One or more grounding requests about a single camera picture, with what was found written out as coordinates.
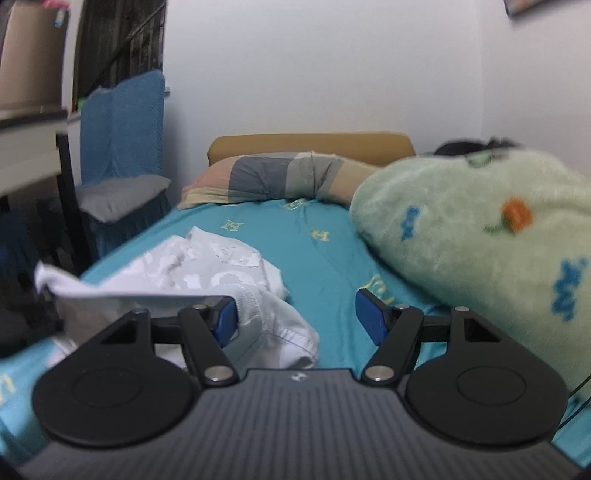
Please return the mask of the cardboard box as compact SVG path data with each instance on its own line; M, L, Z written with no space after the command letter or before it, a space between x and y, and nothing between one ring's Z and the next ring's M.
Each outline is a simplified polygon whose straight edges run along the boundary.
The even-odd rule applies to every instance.
M66 1L1 3L1 115L61 107Z

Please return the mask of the white garment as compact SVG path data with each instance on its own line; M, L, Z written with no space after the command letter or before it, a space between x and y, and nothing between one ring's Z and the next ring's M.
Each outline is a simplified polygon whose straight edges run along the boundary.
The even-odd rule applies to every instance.
M44 263L35 268L34 284L56 301L65 321L58 343L66 353L132 309L166 317L200 297L228 296L238 307L238 330L224 352L239 372L318 362L318 333L287 303L280 269L252 246L197 227L167 237L98 285Z

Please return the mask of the grey seat cushion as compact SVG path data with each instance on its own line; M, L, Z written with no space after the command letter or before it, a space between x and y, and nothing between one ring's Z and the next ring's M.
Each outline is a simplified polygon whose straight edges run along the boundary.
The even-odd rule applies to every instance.
M76 190L78 206L101 223L114 223L164 192L170 180L159 175L109 178Z

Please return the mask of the tan wooden headboard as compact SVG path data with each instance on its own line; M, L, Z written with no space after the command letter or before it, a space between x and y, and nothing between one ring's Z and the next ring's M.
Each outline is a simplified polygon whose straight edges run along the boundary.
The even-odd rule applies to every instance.
M398 133L286 133L222 136L207 151L209 164L239 155L276 152L335 154L375 166L416 155L411 139Z

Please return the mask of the light green fleece blanket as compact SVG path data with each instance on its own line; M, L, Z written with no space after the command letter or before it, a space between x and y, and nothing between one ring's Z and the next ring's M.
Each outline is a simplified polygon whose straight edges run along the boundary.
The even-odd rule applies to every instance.
M370 176L353 224L384 263L467 306L590 392L590 183L512 148L415 157Z

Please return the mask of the blue covered chair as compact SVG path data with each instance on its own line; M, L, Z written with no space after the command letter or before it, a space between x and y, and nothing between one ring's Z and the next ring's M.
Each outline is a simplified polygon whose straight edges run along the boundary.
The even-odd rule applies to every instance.
M81 185L76 190L109 178L164 177L164 97L165 78L151 70L87 98L81 110ZM107 256L162 219L171 209L167 189L114 223L81 211L92 259Z

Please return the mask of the black clothing behind blanket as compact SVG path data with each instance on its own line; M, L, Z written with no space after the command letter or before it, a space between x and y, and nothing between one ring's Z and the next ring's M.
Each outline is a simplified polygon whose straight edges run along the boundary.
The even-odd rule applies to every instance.
M455 157L465 156L473 153L497 150L519 148L521 144L507 138L492 137L488 141L480 140L452 140L439 146L433 154L435 156Z

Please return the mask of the wall picture corner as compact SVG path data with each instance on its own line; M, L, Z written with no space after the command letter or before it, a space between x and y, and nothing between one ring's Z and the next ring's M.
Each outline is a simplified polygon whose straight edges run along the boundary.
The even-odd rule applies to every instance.
M546 3L548 0L504 0L504 7L508 17L522 15L533 8Z

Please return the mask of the striped pink grey pillow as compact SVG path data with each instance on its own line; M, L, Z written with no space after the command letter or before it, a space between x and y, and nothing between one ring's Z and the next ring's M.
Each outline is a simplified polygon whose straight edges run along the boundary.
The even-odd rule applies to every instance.
M356 189L377 170L377 166L314 151L233 156L214 163L186 187L178 207L280 199L349 206Z

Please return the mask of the teal patterned bed sheet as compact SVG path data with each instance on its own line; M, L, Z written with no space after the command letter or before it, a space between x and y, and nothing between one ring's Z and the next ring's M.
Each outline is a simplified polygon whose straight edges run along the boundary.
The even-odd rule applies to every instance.
M449 312L370 254L348 210L307 200L173 210L95 263L82 279L99 284L168 237L184 237L192 227L245 242L279 267L290 292L288 302L320 335L320 368L359 373L376 349L356 319L359 288L368 288L390 305L408 303L434 315ZM1 360L1 455L12 464L28 460L45 446L30 396L37 379L60 356L47 339ZM557 433L554 443L579 465L590 465L590 406Z

